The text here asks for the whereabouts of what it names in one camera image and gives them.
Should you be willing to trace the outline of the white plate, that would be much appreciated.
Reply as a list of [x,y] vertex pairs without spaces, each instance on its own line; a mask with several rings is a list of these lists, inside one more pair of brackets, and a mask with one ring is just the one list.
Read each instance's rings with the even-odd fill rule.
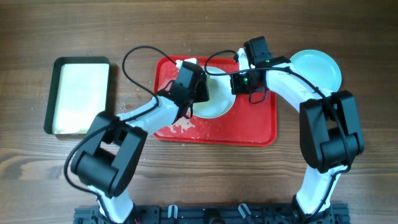
[[233,106],[236,96],[231,93],[231,77],[227,75],[207,75],[207,86],[210,99],[193,104],[193,114],[203,119],[214,119],[223,116]]

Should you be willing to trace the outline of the light blue plate top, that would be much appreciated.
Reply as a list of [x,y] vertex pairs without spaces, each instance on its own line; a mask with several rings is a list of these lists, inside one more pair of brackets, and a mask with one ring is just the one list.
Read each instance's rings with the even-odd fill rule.
[[313,83],[336,92],[342,83],[338,64],[328,54],[319,50],[302,50],[291,56],[293,66]]

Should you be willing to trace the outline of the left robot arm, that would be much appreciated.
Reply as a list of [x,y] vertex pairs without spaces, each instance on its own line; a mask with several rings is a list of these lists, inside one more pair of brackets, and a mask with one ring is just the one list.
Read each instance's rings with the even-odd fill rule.
[[178,76],[147,104],[117,116],[100,112],[66,165],[99,202],[99,219],[125,223],[134,210],[127,187],[148,136],[192,115],[194,103],[209,100],[206,75],[198,60],[177,62]]

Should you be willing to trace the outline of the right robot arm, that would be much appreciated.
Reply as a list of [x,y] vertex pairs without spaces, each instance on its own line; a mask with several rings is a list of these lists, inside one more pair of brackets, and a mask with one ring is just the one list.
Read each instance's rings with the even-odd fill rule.
[[303,218],[316,219],[329,209],[340,176],[364,151],[356,101],[340,88],[339,66],[319,50],[275,57],[263,36],[246,41],[234,60],[239,70],[231,75],[233,94],[270,90],[298,111],[307,169],[294,203]]

